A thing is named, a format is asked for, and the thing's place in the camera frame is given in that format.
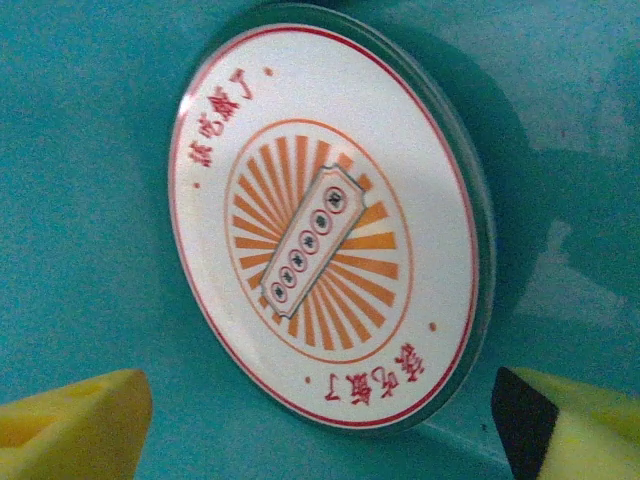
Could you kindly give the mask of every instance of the red circle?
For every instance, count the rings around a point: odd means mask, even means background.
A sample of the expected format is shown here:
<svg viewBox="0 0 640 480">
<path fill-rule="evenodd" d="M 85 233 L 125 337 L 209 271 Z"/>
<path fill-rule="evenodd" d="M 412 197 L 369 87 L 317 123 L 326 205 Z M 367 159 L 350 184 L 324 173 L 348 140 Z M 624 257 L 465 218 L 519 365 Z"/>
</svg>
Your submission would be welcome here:
<svg viewBox="0 0 640 480">
<path fill-rule="evenodd" d="M 342 208 L 335 208 L 332 203 L 329 202 L 330 198 L 327 198 L 329 195 L 337 193 L 342 198 Z M 329 187 L 325 190 L 324 195 L 322 196 L 324 200 L 324 206 L 327 210 L 329 210 L 334 215 L 338 215 L 339 213 L 344 212 L 344 209 L 347 208 L 347 195 L 344 193 L 340 187 Z"/>
<path fill-rule="evenodd" d="M 329 226 L 327 227 L 326 232 L 318 231 L 318 229 L 316 228 L 315 219 L 316 219 L 317 213 L 321 213 L 324 216 L 324 218 L 327 219 L 327 222 L 329 222 Z M 318 208 L 317 210 L 313 211 L 313 213 L 311 214 L 311 228 L 313 229 L 314 232 L 316 232 L 318 235 L 325 236 L 331 231 L 331 227 L 333 227 L 333 221 L 331 220 L 331 217 L 327 212 L 325 212 L 321 208 Z"/>
<path fill-rule="evenodd" d="M 308 235 L 311 235 L 313 237 L 312 242 L 315 248 L 310 247 L 308 245 L 308 243 L 310 243 L 307 237 Z M 316 253 L 318 253 L 318 250 L 320 249 L 320 244 L 318 243 L 318 237 L 311 230 L 301 231 L 300 235 L 298 235 L 298 243 L 300 244 L 300 248 L 302 248 L 302 251 L 307 255 L 315 255 Z"/>
<path fill-rule="evenodd" d="M 284 275 L 283 270 L 285 270 L 285 272 L 288 270 L 289 272 L 291 272 L 291 278 L 293 278 L 293 284 L 292 285 L 287 285 L 287 282 L 285 282 L 282 277 Z M 280 281 L 284 284 L 285 287 L 287 288 L 294 288 L 297 284 L 298 281 L 296 280 L 296 274 L 293 273 L 293 270 L 291 270 L 289 267 L 287 267 L 286 265 L 282 268 L 280 268 Z"/>
<path fill-rule="evenodd" d="M 301 267 L 298 267 L 296 262 L 293 261 L 293 256 L 296 253 L 298 255 L 300 255 L 300 258 L 302 259 L 302 266 Z M 298 250 L 297 248 L 294 248 L 293 250 L 291 250 L 289 252 L 289 264 L 291 265 L 291 268 L 293 268 L 296 272 L 302 273 L 307 269 L 307 257 L 305 257 L 304 253 L 302 253 L 300 250 Z"/>
<path fill-rule="evenodd" d="M 391 78 L 393 78 L 393 80 L 396 83 L 398 83 L 398 85 L 400 85 L 402 87 L 402 89 L 405 91 L 405 93 L 407 95 L 409 95 L 409 97 L 411 97 L 411 99 L 413 100 L 415 105 L 418 107 L 418 109 L 424 115 L 426 121 L 432 127 L 433 131 L 436 134 L 436 137 L 438 138 L 438 140 L 440 141 L 440 144 L 444 148 L 444 150 L 446 152 L 446 155 L 447 155 L 447 159 L 449 160 L 449 166 L 451 167 L 451 169 L 454 172 L 454 175 L 455 175 L 455 178 L 456 178 L 456 182 L 458 184 L 458 188 L 459 188 L 459 191 L 460 191 L 460 195 L 462 196 L 462 198 L 464 200 L 465 212 L 466 212 L 466 215 L 467 215 L 467 224 L 469 226 L 469 236 L 471 237 L 471 240 L 472 240 L 470 242 L 471 243 L 471 257 L 473 259 L 473 279 L 472 279 L 472 282 L 471 282 L 471 299 L 472 300 L 471 300 L 471 302 L 469 304 L 469 309 L 468 309 L 468 312 L 467 312 L 467 323 L 465 324 L 463 335 L 462 335 L 462 338 L 460 339 L 460 343 L 458 344 L 458 348 L 456 349 L 456 352 L 454 354 L 453 359 L 451 360 L 451 363 L 447 366 L 446 370 L 444 371 L 444 373 L 442 374 L 442 376 L 440 377 L 438 382 L 433 386 L 433 388 L 429 392 L 427 392 L 416 403 L 414 403 L 410 407 L 404 409 L 403 411 L 398 412 L 398 413 L 396 413 L 394 415 L 390 415 L 390 416 L 385 417 L 385 418 L 379 418 L 379 419 L 376 419 L 376 420 L 348 421 L 348 420 L 337 420 L 335 418 L 326 417 L 324 415 L 320 415 L 318 413 L 314 413 L 314 412 L 312 412 L 310 410 L 307 410 L 304 407 L 301 407 L 300 405 L 298 405 L 298 404 L 292 402 L 291 400 L 285 398 L 280 393 L 278 393 L 273 388 L 271 388 L 269 385 L 267 385 L 255 372 L 253 372 L 244 363 L 242 358 L 236 353 L 236 351 L 231 347 L 231 345 L 226 340 L 226 338 L 224 336 L 222 336 L 222 334 L 220 333 L 220 330 L 218 329 L 218 327 L 216 326 L 215 322 L 213 321 L 213 317 L 209 313 L 208 309 L 206 308 L 206 306 L 205 306 L 205 304 L 204 304 L 204 302 L 202 300 L 202 297 L 200 296 L 200 292 L 195 287 L 195 282 L 193 280 L 193 275 L 191 273 L 191 269 L 189 267 L 189 264 L 186 261 L 186 254 L 185 254 L 184 246 L 183 246 L 183 243 L 182 243 L 182 237 L 180 235 L 180 225 L 179 225 L 179 222 L 178 222 L 178 215 L 177 215 L 177 212 L 176 212 L 176 189 L 177 189 L 177 183 L 176 183 L 176 180 L 175 180 L 175 177 L 176 177 L 176 166 L 177 166 L 177 161 L 176 161 L 177 160 L 177 141 L 176 141 L 176 138 L 179 138 L 180 134 L 182 133 L 182 127 L 184 125 L 184 120 L 185 120 L 186 115 L 187 115 L 186 111 L 181 112 L 178 115 L 178 118 L 177 118 L 177 121 L 176 121 L 176 124 L 175 124 L 175 127 L 174 127 L 174 131 L 173 131 L 172 139 L 171 139 L 171 148 L 170 148 L 170 156 L 171 156 L 171 169 L 170 169 L 170 175 L 169 175 L 169 191 L 171 192 L 170 213 L 171 213 L 172 224 L 173 224 L 173 227 L 174 227 L 174 235 L 176 237 L 176 243 L 178 245 L 178 253 L 180 255 L 180 261 L 181 261 L 181 263 L 182 263 L 182 265 L 183 265 L 183 267 L 185 269 L 185 273 L 186 273 L 187 279 L 189 280 L 189 284 L 192 287 L 192 290 L 194 292 L 194 296 L 196 297 L 196 301 L 198 302 L 198 305 L 200 306 L 201 310 L 205 313 L 205 317 L 206 317 L 207 323 L 209 324 L 211 329 L 215 332 L 216 336 L 222 342 L 222 344 L 227 349 L 227 351 L 231 354 L 231 356 L 236 361 L 236 363 L 240 366 L 240 368 L 242 368 L 244 370 L 244 372 L 247 373 L 247 375 L 249 375 L 266 392 L 268 392 L 270 395 L 272 395 L 274 398 L 276 398 L 278 401 L 280 401 L 284 405 L 287 405 L 288 407 L 296 410 L 300 414 L 305 415 L 305 416 L 307 416 L 309 418 L 313 418 L 313 419 L 315 419 L 315 420 L 317 420 L 319 422 L 327 423 L 329 425 L 338 425 L 338 426 L 342 426 L 342 427 L 352 427 L 352 428 L 379 427 L 379 426 L 389 425 L 389 424 L 395 423 L 395 422 L 397 422 L 399 420 L 402 420 L 403 418 L 408 417 L 412 413 L 414 413 L 417 410 L 419 410 L 420 408 L 422 408 L 422 406 L 424 406 L 431 398 L 433 398 L 442 389 L 442 387 L 444 387 L 445 383 L 447 382 L 447 380 L 449 379 L 449 377 L 453 373 L 453 370 L 455 369 L 456 365 L 458 364 L 458 361 L 459 361 L 459 359 L 460 359 L 460 357 L 462 355 L 464 347 L 467 344 L 467 340 L 469 338 L 469 333 L 471 331 L 473 313 L 475 311 L 476 293 L 477 293 L 477 288 L 478 288 L 478 286 L 477 286 L 477 283 L 478 283 L 478 281 L 477 281 L 478 254 L 477 254 L 477 247 L 476 247 L 475 222 L 474 222 L 474 219 L 473 219 L 473 211 L 471 209 L 470 200 L 469 200 L 469 197 L 468 197 L 468 194 L 467 194 L 466 190 L 464 189 L 464 185 L 465 184 L 464 184 L 464 181 L 462 179 L 462 174 L 460 173 L 460 169 L 459 169 L 458 165 L 455 163 L 455 159 L 453 157 L 453 153 L 451 152 L 451 147 L 449 147 L 449 144 L 447 143 L 446 139 L 444 138 L 444 135 L 443 135 L 442 131 L 440 130 L 440 127 L 438 126 L 438 124 L 434 120 L 434 118 L 431 115 L 431 113 L 427 110 L 425 105 L 422 104 L 420 99 L 411 90 L 411 88 L 406 84 L 406 82 L 400 76 L 398 76 L 398 74 L 396 74 L 391 69 L 391 67 L 389 67 L 386 63 L 384 63 L 381 59 L 377 58 L 374 54 L 369 52 L 366 48 L 359 46 L 358 44 L 352 42 L 351 40 L 349 40 L 347 38 L 344 38 L 344 37 L 342 37 L 342 36 L 340 36 L 338 34 L 335 34 L 335 33 L 328 32 L 328 31 L 326 31 L 326 30 L 324 30 L 322 28 L 312 27 L 312 26 L 300 26 L 300 27 L 287 26 L 287 27 L 266 27 L 266 28 L 263 28 L 261 30 L 258 30 L 258 29 L 254 30 L 249 35 L 237 39 L 235 42 L 233 42 L 233 43 L 229 44 L 228 46 L 226 46 L 226 48 L 220 50 L 217 53 L 217 55 L 212 59 L 211 63 L 206 68 L 202 68 L 201 71 L 199 72 L 199 74 L 191 82 L 191 85 L 189 86 L 187 92 L 185 93 L 185 97 L 187 95 L 193 95 L 194 92 L 198 88 L 200 88 L 202 82 L 204 81 L 204 79 L 208 75 L 209 71 L 222 58 L 224 58 L 227 55 L 227 53 L 229 53 L 231 50 L 237 48 L 238 46 L 242 45 L 243 43 L 246 43 L 249 40 L 252 40 L 254 38 L 261 37 L 261 36 L 264 36 L 264 35 L 269 35 L 269 34 L 272 34 L 272 33 L 281 33 L 281 32 L 308 33 L 308 34 L 312 34 L 312 35 L 323 36 L 323 37 L 329 38 L 331 40 L 334 40 L 336 42 L 342 43 L 343 45 L 345 45 L 345 46 L 347 46 L 349 48 L 352 48 L 353 50 L 357 51 L 361 55 L 367 57 L 369 60 L 374 62 L 376 65 L 378 65 L 382 70 L 384 70 Z"/>
<path fill-rule="evenodd" d="M 280 288 L 280 291 L 282 292 L 282 295 L 278 296 L 276 294 L 276 289 Z M 271 296 L 274 298 L 274 300 L 278 303 L 284 303 L 287 301 L 287 290 L 286 288 L 284 288 L 284 285 L 282 285 L 280 282 L 273 282 L 271 284 Z"/>
</svg>

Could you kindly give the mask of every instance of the orange ray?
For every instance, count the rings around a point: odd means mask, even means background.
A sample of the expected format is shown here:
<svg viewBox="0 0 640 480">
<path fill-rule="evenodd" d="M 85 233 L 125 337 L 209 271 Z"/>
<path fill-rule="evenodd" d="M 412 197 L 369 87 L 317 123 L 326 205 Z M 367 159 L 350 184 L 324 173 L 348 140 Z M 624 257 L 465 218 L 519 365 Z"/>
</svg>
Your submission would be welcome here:
<svg viewBox="0 0 640 480">
<path fill-rule="evenodd" d="M 280 232 L 284 231 L 284 223 L 281 220 L 278 220 L 274 213 L 269 209 L 266 203 L 260 198 L 258 192 L 253 188 L 253 185 L 249 183 L 249 180 L 244 175 L 240 175 L 240 179 L 238 180 L 238 184 L 242 187 L 242 189 L 247 192 L 247 194 L 251 197 L 251 199 L 262 209 L 264 213 L 271 219 L 273 223 L 278 226 L 278 230 Z"/>
<path fill-rule="evenodd" d="M 277 243 L 264 242 L 262 240 L 254 240 L 246 237 L 234 237 L 236 241 L 236 248 L 255 248 L 262 250 L 275 250 L 278 246 Z"/>
<path fill-rule="evenodd" d="M 394 248 L 396 248 L 396 240 L 393 232 L 348 238 L 340 245 L 340 250 L 393 250 Z"/>
<path fill-rule="evenodd" d="M 305 187 L 305 167 L 307 166 L 307 143 L 309 137 L 296 135 L 296 172 L 298 175 L 298 203 L 302 202 Z"/>
<path fill-rule="evenodd" d="M 331 259 L 335 262 L 351 265 L 352 267 L 366 270 L 367 272 L 377 273 L 378 275 L 398 279 L 398 264 L 392 262 L 383 262 L 382 260 L 374 260 L 373 258 L 353 257 L 351 255 L 343 255 L 336 253 Z"/>
<path fill-rule="evenodd" d="M 278 237 L 276 237 L 273 233 L 267 232 L 260 227 L 256 227 L 253 223 L 247 222 L 244 218 L 240 218 L 237 216 L 233 216 L 233 226 L 241 228 L 249 233 L 255 233 L 263 238 L 268 240 L 273 240 L 274 242 L 280 241 Z"/>
<path fill-rule="evenodd" d="M 260 255 L 252 255 L 250 257 L 243 257 L 240 259 L 240 266 L 246 270 L 247 268 L 267 263 L 271 259 L 271 255 L 273 255 L 273 252 L 261 253 Z"/>
<path fill-rule="evenodd" d="M 241 209 L 242 211 L 244 211 L 247 215 L 253 217 L 255 220 L 260 222 L 262 225 L 264 225 L 266 228 L 271 230 L 276 235 L 278 236 L 282 235 L 283 232 L 281 228 L 276 227 L 273 223 L 271 223 L 269 220 L 267 220 L 262 215 L 260 215 L 260 213 L 251 205 L 249 205 L 249 203 L 240 195 L 235 195 L 233 197 L 233 204 L 239 209 Z M 264 207 L 261 205 L 260 208 L 264 210 L 264 208 L 266 208 L 266 205 L 264 205 Z"/>
<path fill-rule="evenodd" d="M 335 350 L 333 346 L 333 340 L 331 340 L 331 334 L 329 333 L 329 327 L 327 326 L 327 321 L 324 318 L 324 312 L 320 307 L 320 302 L 318 301 L 318 292 L 316 287 L 313 287 L 311 290 L 311 298 L 313 299 L 313 306 L 316 310 L 316 317 L 318 318 L 318 324 L 320 325 L 320 334 L 322 335 L 322 345 L 325 350 Z"/>
<path fill-rule="evenodd" d="M 264 193 L 265 197 L 267 198 L 267 201 L 271 204 L 271 209 L 273 209 L 273 211 L 278 216 L 278 219 L 280 220 L 281 225 L 284 225 L 285 223 L 284 217 L 282 216 L 282 213 L 278 208 L 278 204 L 276 203 L 275 199 L 273 198 L 273 195 L 271 194 L 271 189 L 269 188 L 266 180 L 262 176 L 262 172 L 260 172 L 260 170 L 258 169 L 255 159 L 251 158 L 249 162 L 247 162 L 247 166 L 249 167 L 249 170 L 251 171 L 253 178 L 255 178 L 256 181 L 258 182 L 258 185 L 260 186 L 262 193 Z"/>
<path fill-rule="evenodd" d="M 289 328 L 287 332 L 292 337 L 298 337 L 298 314 L 296 313 L 291 320 L 289 320 Z"/>
<path fill-rule="evenodd" d="M 371 306 L 366 300 L 364 300 L 360 295 L 351 290 L 342 280 L 340 280 L 333 273 L 325 270 L 324 275 L 327 276 L 329 280 L 331 280 L 334 285 L 343 292 L 349 300 L 357 305 L 357 307 L 362 310 L 362 312 L 369 317 L 369 319 L 373 322 L 376 327 L 382 326 L 384 321 L 386 320 L 384 316 L 380 312 L 378 312 L 373 306 Z"/>
<path fill-rule="evenodd" d="M 257 288 L 258 285 L 260 285 L 260 281 L 262 280 L 262 275 L 264 274 L 264 271 L 258 272 L 255 275 L 253 275 L 252 277 L 247 279 L 247 283 L 249 284 L 249 288 L 251 288 L 251 290 L 253 290 L 254 288 Z M 266 302 L 267 299 L 264 297 L 260 297 L 260 304 L 262 304 L 262 300 L 264 299 L 264 301 Z"/>
<path fill-rule="evenodd" d="M 311 317 L 311 304 L 309 298 L 306 298 L 302 303 L 302 309 L 304 311 L 304 341 L 311 347 L 316 346 L 316 339 L 313 333 L 313 318 Z"/>
<path fill-rule="evenodd" d="M 280 201 L 280 203 L 276 206 L 276 209 L 278 210 L 278 214 L 285 219 L 285 223 L 287 223 L 287 217 L 290 218 L 291 213 L 287 211 L 286 204 L 284 203 L 284 195 L 282 194 L 282 189 L 280 188 L 280 181 L 278 180 L 278 174 L 276 173 L 276 167 L 273 163 L 273 157 L 271 156 L 269 145 L 263 145 L 262 147 L 260 147 L 260 155 L 262 155 L 262 160 L 267 167 L 267 173 L 269 174 L 269 178 L 271 179 L 271 184 L 276 189 L 276 195 L 278 197 L 278 200 Z"/>
<path fill-rule="evenodd" d="M 358 181 L 356 183 L 360 185 L 360 188 L 362 188 L 365 192 L 368 192 L 369 190 L 371 190 L 371 187 L 373 187 L 371 180 L 369 180 L 369 177 L 367 177 L 364 173 L 358 177 Z"/>
<path fill-rule="evenodd" d="M 353 160 L 351 160 L 344 153 L 341 153 L 340 156 L 338 157 L 338 165 L 340 165 L 343 170 L 349 171 L 349 169 L 351 168 L 351 165 L 353 165 Z"/>
<path fill-rule="evenodd" d="M 318 173 L 318 170 L 320 170 L 320 167 L 322 167 L 326 163 L 327 157 L 329 156 L 330 148 L 331 146 L 327 142 L 318 140 L 318 143 L 316 146 L 316 159 L 313 162 L 313 169 L 311 170 L 312 181 L 315 178 L 316 173 Z"/>
<path fill-rule="evenodd" d="M 294 201 L 293 201 L 293 183 L 291 181 L 291 162 L 289 161 L 289 149 L 287 148 L 287 139 L 280 137 L 276 140 L 278 146 L 278 155 L 280 156 L 280 162 L 282 164 L 282 173 L 284 175 L 284 188 L 287 191 L 287 198 L 289 200 L 289 213 L 293 216 Z"/>
<path fill-rule="evenodd" d="M 353 310 L 349 308 L 349 305 L 347 305 L 342 297 L 334 290 L 329 281 L 323 278 L 320 280 L 320 283 L 324 288 L 327 289 L 329 295 L 333 297 L 334 301 L 338 304 L 338 308 L 340 308 L 340 310 L 342 310 L 342 313 L 344 313 L 344 316 L 347 317 L 347 320 L 349 320 L 349 323 L 356 331 L 356 334 L 358 335 L 360 341 L 366 342 L 367 340 L 369 340 L 371 338 L 371 334 L 369 333 L 367 328 L 362 324 L 362 322 L 360 322 L 360 319 L 356 316 L 356 314 L 353 313 Z"/>
<path fill-rule="evenodd" d="M 333 322 L 333 326 L 335 327 L 336 331 L 338 332 L 338 338 L 340 339 L 340 343 L 342 344 L 342 348 L 344 348 L 345 350 L 347 350 L 349 348 L 353 348 L 353 342 L 351 341 L 351 338 L 349 338 L 349 334 L 347 333 L 347 329 L 344 328 L 344 325 L 342 324 L 342 321 L 340 320 L 340 317 L 336 313 L 335 308 L 333 308 L 333 305 L 329 301 L 329 298 L 327 297 L 327 295 L 326 295 L 326 293 L 324 291 L 324 288 L 322 288 L 321 285 L 318 285 L 318 292 L 320 293 L 320 298 L 322 299 L 322 303 L 324 303 L 325 308 L 329 312 L 329 317 L 331 317 L 331 321 Z"/>
<path fill-rule="evenodd" d="M 383 218 L 387 218 L 389 214 L 387 213 L 387 209 L 384 208 L 384 204 L 382 202 L 376 202 L 367 208 L 358 223 L 355 224 L 353 229 L 364 227 L 365 225 L 369 225 L 370 223 L 377 222 L 378 220 L 382 220 Z"/>
<path fill-rule="evenodd" d="M 396 297 L 396 294 L 391 290 L 387 290 L 377 283 L 373 283 L 366 278 L 362 278 L 360 275 L 352 273 L 349 270 L 336 265 L 335 263 L 329 263 L 329 268 L 340 275 L 342 278 L 349 280 L 351 283 L 357 285 L 365 292 L 370 293 L 385 305 L 388 305 L 389 307 L 393 306 L 393 300 Z"/>
</svg>

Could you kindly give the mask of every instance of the yellow object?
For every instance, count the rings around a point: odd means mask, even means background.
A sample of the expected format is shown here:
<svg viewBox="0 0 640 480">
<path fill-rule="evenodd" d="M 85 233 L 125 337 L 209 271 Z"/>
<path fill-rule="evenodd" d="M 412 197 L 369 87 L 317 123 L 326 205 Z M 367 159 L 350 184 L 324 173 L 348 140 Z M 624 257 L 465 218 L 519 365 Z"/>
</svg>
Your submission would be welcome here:
<svg viewBox="0 0 640 480">
<path fill-rule="evenodd" d="M 640 400 L 530 369 L 515 374 L 558 407 L 538 480 L 639 480 Z"/>
<path fill-rule="evenodd" d="M 0 406 L 0 480 L 133 478 L 151 422 L 140 370 Z"/>
</svg>

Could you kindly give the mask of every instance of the teal surface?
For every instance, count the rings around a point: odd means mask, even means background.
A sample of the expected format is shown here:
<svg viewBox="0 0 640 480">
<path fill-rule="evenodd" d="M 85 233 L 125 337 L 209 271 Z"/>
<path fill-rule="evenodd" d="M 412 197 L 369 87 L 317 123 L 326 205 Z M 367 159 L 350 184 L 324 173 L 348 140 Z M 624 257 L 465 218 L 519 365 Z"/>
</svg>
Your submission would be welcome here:
<svg viewBox="0 0 640 480">
<path fill-rule="evenodd" d="M 637 2 L 322 2 L 439 82 L 498 228 L 495 312 L 468 381 L 427 422 L 366 440 L 299 421 L 241 373 L 173 243 L 177 102 L 253 3 L 0 4 L 0 403 L 139 366 L 155 407 L 140 479 L 501 479 L 498 366 L 638 393 Z"/>
</svg>

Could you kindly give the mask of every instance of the round badge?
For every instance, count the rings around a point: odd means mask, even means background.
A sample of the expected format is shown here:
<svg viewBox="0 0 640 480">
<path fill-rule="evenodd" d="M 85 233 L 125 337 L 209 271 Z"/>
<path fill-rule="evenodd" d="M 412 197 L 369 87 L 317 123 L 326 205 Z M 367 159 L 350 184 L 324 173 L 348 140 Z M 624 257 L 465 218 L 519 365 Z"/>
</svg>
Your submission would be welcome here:
<svg viewBox="0 0 640 480">
<path fill-rule="evenodd" d="M 260 7 L 204 59 L 170 153 L 176 243 L 219 340 L 288 408 L 362 432 L 453 394 L 493 291 L 474 150 L 406 58 L 329 10 Z"/>
</svg>

